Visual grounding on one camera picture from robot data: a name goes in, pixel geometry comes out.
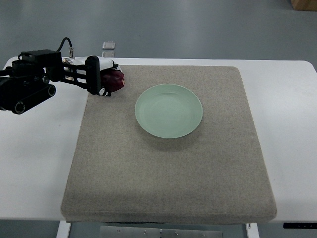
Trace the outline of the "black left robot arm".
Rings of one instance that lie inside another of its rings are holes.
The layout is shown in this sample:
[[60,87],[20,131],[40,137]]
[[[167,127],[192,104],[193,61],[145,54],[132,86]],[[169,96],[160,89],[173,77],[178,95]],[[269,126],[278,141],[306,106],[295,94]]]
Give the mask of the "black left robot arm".
[[86,89],[92,95],[109,96],[101,85],[100,61],[89,56],[84,64],[62,60],[61,49],[22,52],[0,72],[0,109],[20,115],[56,93],[55,82]]

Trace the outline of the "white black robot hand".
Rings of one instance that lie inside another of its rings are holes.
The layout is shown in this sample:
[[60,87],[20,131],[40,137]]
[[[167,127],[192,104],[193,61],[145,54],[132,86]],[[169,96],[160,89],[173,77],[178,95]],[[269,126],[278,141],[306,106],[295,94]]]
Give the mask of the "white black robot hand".
[[[120,66],[115,63],[112,59],[109,58],[103,58],[103,57],[97,57],[99,59],[99,63],[100,63],[100,72],[102,70],[105,69],[113,69],[113,70],[119,70],[122,72]],[[84,65],[85,61],[86,61],[87,57],[77,57],[77,58],[64,58],[62,61],[66,64],[71,64],[71,65]],[[83,69],[71,69],[69,67],[65,67],[64,66],[64,70],[68,71],[68,72],[74,72],[74,73],[78,73],[78,74],[82,74],[82,75],[86,75],[86,71]],[[66,80],[70,80],[70,81],[77,81],[77,82],[82,82],[87,84],[87,80],[83,78],[83,76],[79,76],[79,77],[75,77],[75,76],[66,76],[65,77]],[[111,96],[111,93],[108,92],[104,87],[101,86],[101,93],[99,94],[100,96]]]

